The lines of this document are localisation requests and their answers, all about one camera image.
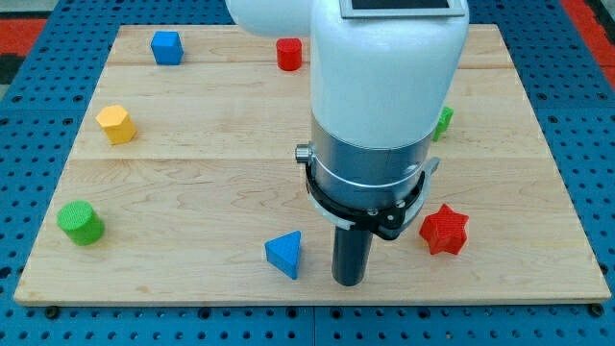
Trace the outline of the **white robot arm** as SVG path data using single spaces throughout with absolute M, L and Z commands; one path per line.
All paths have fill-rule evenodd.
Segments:
M 464 0 L 227 0 L 263 37 L 310 40 L 311 139 L 296 148 L 313 205 L 391 240 L 424 205 L 428 156 L 469 30 Z

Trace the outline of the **green block behind arm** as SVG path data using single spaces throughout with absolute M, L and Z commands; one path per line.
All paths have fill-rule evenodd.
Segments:
M 434 142 L 437 142 L 439 138 L 448 130 L 454 113 L 455 111 L 448 106 L 445 106 L 442 109 L 432 137 Z

